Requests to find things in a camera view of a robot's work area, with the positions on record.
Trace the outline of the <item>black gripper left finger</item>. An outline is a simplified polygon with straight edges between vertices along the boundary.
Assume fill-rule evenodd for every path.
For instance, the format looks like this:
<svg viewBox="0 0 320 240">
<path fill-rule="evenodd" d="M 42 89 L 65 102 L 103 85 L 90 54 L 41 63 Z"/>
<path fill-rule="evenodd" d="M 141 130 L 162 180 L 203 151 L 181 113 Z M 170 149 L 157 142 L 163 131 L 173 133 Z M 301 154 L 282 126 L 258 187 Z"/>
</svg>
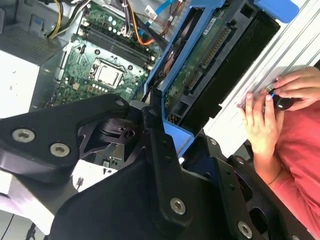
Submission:
<svg viewBox="0 0 320 240">
<path fill-rule="evenodd" d="M 160 103 L 137 108 L 115 94 L 28 112 L 0 121 L 0 168 L 11 175 L 7 197 L 25 217 L 51 227 L 75 196 L 67 188 L 80 159 L 112 143 L 127 146 L 126 166 L 149 174 L 152 219 L 158 227 L 187 227 L 182 170 Z"/>
</svg>

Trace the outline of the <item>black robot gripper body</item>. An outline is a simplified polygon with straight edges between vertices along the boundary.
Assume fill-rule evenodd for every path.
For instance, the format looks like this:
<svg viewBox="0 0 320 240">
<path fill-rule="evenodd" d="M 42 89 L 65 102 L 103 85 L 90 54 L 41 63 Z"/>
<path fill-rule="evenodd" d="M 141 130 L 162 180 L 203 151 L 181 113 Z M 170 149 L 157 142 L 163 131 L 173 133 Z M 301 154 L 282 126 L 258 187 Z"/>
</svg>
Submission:
<svg viewBox="0 0 320 240">
<path fill-rule="evenodd" d="M 51 240 L 243 240 L 238 220 L 227 221 L 219 189 L 182 171 L 187 227 L 157 226 L 147 165 L 134 163 L 71 197 L 56 213 Z"/>
</svg>

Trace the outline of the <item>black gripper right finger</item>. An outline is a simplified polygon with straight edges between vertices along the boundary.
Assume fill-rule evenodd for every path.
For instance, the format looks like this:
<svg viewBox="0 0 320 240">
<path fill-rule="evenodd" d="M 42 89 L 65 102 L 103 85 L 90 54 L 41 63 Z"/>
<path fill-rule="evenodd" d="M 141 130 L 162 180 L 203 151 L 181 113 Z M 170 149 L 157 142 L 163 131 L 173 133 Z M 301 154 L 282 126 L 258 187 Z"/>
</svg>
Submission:
<svg viewBox="0 0 320 240">
<path fill-rule="evenodd" d="M 191 239 L 311 239 L 307 229 L 242 157 L 225 157 L 219 144 L 203 134 L 183 156 L 191 202 L 187 209 L 197 223 Z"/>
</svg>

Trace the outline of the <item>person left hand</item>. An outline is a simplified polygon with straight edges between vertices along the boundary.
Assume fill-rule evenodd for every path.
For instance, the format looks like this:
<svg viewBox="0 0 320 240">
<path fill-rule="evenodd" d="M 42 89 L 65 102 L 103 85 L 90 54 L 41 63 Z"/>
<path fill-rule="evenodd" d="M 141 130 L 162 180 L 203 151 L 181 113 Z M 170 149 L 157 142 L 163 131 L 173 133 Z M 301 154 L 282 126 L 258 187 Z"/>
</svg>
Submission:
<svg viewBox="0 0 320 240">
<path fill-rule="evenodd" d="M 275 112 L 273 98 L 266 90 L 257 96 L 248 92 L 244 106 L 239 109 L 254 158 L 269 161 L 283 126 L 284 113 Z"/>
</svg>

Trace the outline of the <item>person right hand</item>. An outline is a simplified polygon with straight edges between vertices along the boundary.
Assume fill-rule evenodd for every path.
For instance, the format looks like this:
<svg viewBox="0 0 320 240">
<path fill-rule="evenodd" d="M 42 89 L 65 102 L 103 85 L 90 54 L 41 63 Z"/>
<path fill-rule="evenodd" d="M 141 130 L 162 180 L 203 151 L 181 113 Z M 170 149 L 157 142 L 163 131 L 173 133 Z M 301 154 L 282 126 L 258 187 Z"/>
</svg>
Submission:
<svg viewBox="0 0 320 240">
<path fill-rule="evenodd" d="M 274 92 L 281 98 L 298 99 L 288 110 L 306 108 L 320 100 L 320 70 L 314 66 L 278 77 Z"/>
</svg>

